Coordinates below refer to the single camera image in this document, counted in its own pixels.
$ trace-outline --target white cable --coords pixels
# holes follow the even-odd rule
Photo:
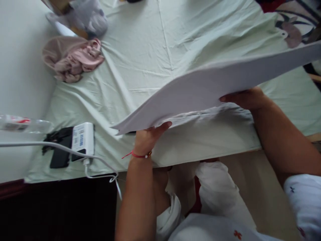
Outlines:
[[[82,158],[82,160],[86,161],[88,158],[93,158],[93,159],[98,159],[99,161],[101,161],[105,166],[107,166],[108,168],[110,168],[113,172],[116,173],[116,175],[106,175],[106,176],[100,176],[100,177],[112,177],[109,182],[112,183],[113,181],[116,182],[116,187],[119,193],[119,197],[120,200],[122,200],[122,196],[121,196],[121,191],[117,182],[117,177],[118,177],[118,172],[112,168],[111,166],[109,166],[107,164],[107,162],[104,161],[104,159],[102,159],[99,156],[94,156],[94,155],[87,155],[87,154],[83,154],[80,152],[76,152],[68,147],[65,147],[63,145],[60,145],[58,143],[54,143],[54,142],[8,142],[8,143],[0,143],[0,147],[17,147],[17,146],[51,146],[51,147],[55,147],[58,149],[61,149],[63,151],[69,152],[71,154],[77,155],[77,156],[81,156],[81,157],[85,157],[86,159]],[[88,165],[85,165],[85,174],[87,178],[100,178],[100,177],[92,177],[88,175]]]

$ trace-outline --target left hand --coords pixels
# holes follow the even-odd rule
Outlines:
[[[137,131],[133,153],[138,156],[147,155],[154,148],[160,136],[171,125],[171,122],[165,122],[157,128],[151,127],[146,130]]]

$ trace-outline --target white pants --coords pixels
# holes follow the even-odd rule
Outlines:
[[[239,189],[221,162],[202,162],[196,168],[201,188],[201,213],[224,216],[256,229],[254,220],[248,211]],[[171,233],[184,220],[181,203],[175,194],[170,194],[171,206],[157,217],[156,240],[168,240]]]

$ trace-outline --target forearm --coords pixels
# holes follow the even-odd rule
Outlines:
[[[321,175],[321,155],[275,103],[271,101],[251,113],[263,149],[276,172]]]
[[[151,158],[132,157],[119,211],[116,240],[154,240],[156,211]]]

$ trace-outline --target hand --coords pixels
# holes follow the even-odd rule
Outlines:
[[[260,87],[222,96],[220,101],[233,102],[250,111],[273,105],[273,101],[263,93]]]
[[[171,125],[171,122],[165,122],[157,128],[151,127],[146,130],[137,131],[133,153],[138,156],[147,155],[154,148],[160,136]]]

